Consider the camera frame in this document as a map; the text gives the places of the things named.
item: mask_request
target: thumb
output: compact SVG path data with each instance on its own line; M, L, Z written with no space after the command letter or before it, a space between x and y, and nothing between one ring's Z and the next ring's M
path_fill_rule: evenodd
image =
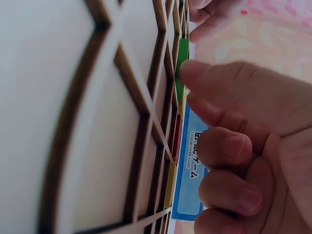
M312 125L312 85L245 62L186 61L182 81L196 95L238 111L281 137Z

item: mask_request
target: wooden board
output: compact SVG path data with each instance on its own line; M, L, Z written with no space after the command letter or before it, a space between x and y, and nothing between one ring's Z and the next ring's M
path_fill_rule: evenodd
M51 146L38 233L165 234L185 4L85 2L95 30Z

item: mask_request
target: pink background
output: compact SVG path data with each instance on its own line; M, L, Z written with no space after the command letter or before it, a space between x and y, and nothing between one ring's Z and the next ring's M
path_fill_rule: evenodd
M312 0L249 0L231 25L196 45L195 59L245 60L312 82Z

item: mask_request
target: blue box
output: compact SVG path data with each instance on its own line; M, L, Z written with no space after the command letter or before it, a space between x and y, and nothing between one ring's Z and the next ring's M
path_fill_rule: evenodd
M180 160L172 209L173 219L194 221L203 211L204 207L198 197L198 188L202 179L208 173L208 170L198 160L196 145L200 134L207 129L208 126L186 103Z

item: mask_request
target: green tile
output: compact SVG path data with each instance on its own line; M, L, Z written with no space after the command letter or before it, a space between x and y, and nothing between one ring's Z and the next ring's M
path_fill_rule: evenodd
M181 38L179 45L179 53L177 56L176 72L175 72L175 85L176 85L176 94L177 100L182 101L183 99L183 90L184 84L180 78L180 66L189 58L189 39Z

